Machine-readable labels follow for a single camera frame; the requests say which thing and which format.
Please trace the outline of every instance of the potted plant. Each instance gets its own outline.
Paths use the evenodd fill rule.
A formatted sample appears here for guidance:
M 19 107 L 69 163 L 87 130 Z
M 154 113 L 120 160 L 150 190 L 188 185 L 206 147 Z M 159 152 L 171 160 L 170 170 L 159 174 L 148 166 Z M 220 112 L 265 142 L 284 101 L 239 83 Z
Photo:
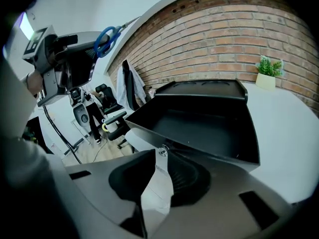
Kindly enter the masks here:
M 271 64 L 271 61 L 266 56 L 261 56 L 260 63 L 256 64 L 258 69 L 258 76 L 256 85 L 265 90 L 274 90 L 276 87 L 276 76 L 284 74 L 284 62 L 278 61 Z

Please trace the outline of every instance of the black bin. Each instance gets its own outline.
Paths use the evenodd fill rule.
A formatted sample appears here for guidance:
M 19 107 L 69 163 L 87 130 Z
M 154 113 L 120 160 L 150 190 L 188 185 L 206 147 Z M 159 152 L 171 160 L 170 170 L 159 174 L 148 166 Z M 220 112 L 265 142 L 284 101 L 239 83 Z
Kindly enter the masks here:
M 126 121 L 130 128 L 214 157 L 259 164 L 247 101 L 237 79 L 171 82 Z

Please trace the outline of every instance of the cable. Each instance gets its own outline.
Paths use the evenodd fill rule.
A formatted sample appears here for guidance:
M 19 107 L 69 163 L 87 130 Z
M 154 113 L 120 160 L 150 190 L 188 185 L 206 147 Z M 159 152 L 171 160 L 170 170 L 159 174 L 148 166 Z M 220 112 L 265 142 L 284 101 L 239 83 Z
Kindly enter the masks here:
M 48 121 L 50 122 L 51 126 L 56 131 L 56 133 L 58 134 L 58 136 L 61 138 L 61 140 L 64 142 L 64 144 L 69 148 L 69 150 L 72 152 L 73 156 L 79 162 L 79 164 L 82 164 L 82 162 L 80 161 L 80 159 L 77 157 L 77 155 L 75 154 L 75 152 L 73 150 L 74 147 L 68 142 L 68 140 L 63 136 L 63 134 L 59 131 L 59 129 L 54 124 L 53 120 L 51 119 L 51 117 L 50 117 L 50 115 L 48 113 L 48 110 L 47 110 L 46 106 L 43 106 L 43 110 L 44 110 L 44 114 L 45 114 L 46 118 L 48 119 Z
M 99 149 L 98 153 L 96 153 L 95 158 L 94 158 L 94 160 L 92 161 L 92 163 L 94 163 L 94 161 L 95 161 L 95 159 L 97 158 L 97 156 L 98 156 L 100 150 L 101 150 L 101 149 L 105 146 L 105 144 L 107 144 L 107 143 L 108 143 L 108 140 L 106 139 L 106 143 L 104 143 L 103 146 Z

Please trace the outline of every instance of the white pot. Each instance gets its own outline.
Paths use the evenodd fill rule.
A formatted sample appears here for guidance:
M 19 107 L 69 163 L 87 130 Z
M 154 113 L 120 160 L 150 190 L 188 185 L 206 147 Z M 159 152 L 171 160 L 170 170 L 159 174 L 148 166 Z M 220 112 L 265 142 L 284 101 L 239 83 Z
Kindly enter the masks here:
M 276 78 L 264 74 L 258 74 L 256 85 L 265 90 L 275 90 Z

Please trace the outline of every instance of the white table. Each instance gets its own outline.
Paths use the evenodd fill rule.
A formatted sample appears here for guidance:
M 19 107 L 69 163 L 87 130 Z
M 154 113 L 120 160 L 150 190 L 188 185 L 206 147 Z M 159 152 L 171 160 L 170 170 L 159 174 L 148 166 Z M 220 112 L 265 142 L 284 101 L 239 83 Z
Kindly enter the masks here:
M 250 174 L 288 203 L 308 198 L 319 179 L 319 119 L 289 91 L 244 86 L 260 152 L 260 166 Z M 138 151 L 154 148 L 133 130 L 125 138 Z

